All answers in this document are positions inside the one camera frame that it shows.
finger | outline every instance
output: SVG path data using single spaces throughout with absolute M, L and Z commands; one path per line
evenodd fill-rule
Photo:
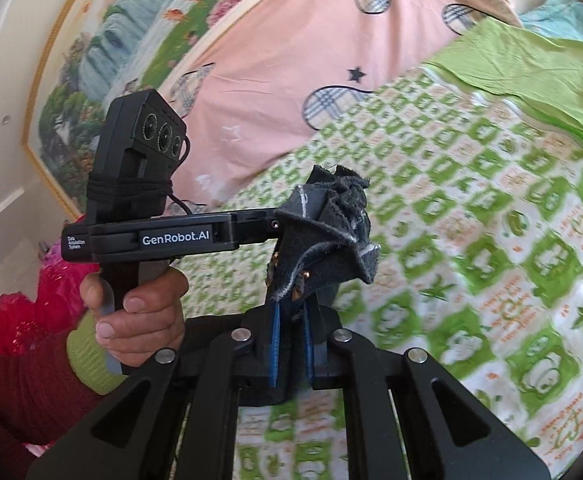
M 162 348 L 172 348 L 174 350 L 178 350 L 180 348 L 180 344 L 182 343 L 182 335 L 177 336 L 172 341 L 169 342 L 168 345 L 162 346 Z M 149 359 L 156 351 L 153 352 L 142 352 L 142 353 L 124 353 L 124 352 L 116 352 L 110 350 L 109 353 L 113 355 L 118 361 L 123 364 L 138 367 L 145 363 L 147 359 Z
M 183 325 L 182 307 L 179 302 L 157 312 L 130 314 L 126 310 L 118 310 L 101 318 L 95 329 L 96 335 L 103 339 L 130 338 L 158 332 L 173 324 Z
M 98 274 L 88 274 L 80 283 L 80 297 L 89 310 L 97 310 L 104 302 L 104 288 Z
M 189 290 L 187 277 L 174 267 L 150 282 L 127 293 L 124 307 L 127 312 L 155 312 L 180 300 Z
M 175 325 L 158 332 L 141 334 L 135 337 L 97 339 L 98 343 L 113 352 L 121 354 L 143 354 L 146 352 L 156 352 L 161 348 L 169 346 L 174 341 L 182 329 Z

ribbed cuff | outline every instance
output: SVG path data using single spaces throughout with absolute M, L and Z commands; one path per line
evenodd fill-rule
M 95 340 L 94 313 L 89 311 L 66 338 L 66 354 L 81 383 L 99 395 L 110 393 L 125 379 L 107 369 L 105 352 Z

pink flower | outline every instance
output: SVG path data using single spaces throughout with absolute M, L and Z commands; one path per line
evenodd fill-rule
M 216 23 L 220 21 L 220 18 L 225 16 L 229 10 L 236 7 L 241 1 L 242 0 L 218 0 L 216 5 L 214 5 L 213 9 L 209 12 L 209 16 L 207 16 L 207 25 L 209 25 L 209 28 L 216 25 Z

metal bolt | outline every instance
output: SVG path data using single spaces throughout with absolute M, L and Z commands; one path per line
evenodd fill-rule
M 158 361 L 161 365 L 168 365 L 169 363 L 173 363 L 175 359 L 175 350 L 171 348 L 163 348 L 156 352 L 156 361 Z
M 234 341 L 249 341 L 249 339 L 251 339 L 251 330 L 248 328 L 236 328 L 231 333 L 231 338 Z
M 420 364 L 427 361 L 427 352 L 422 348 L 412 348 L 409 353 L 407 353 L 407 357 L 409 357 L 409 361 Z
M 337 328 L 334 330 L 334 333 L 332 333 L 332 337 L 334 340 L 338 341 L 338 343 L 347 343 L 347 341 L 351 341 L 353 334 L 346 328 Z

black star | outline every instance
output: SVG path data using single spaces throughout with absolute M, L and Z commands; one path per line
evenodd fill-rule
M 356 81 L 356 83 L 360 84 L 361 79 L 366 76 L 367 74 L 361 72 L 361 68 L 357 66 L 354 69 L 348 68 L 349 70 L 349 81 Z

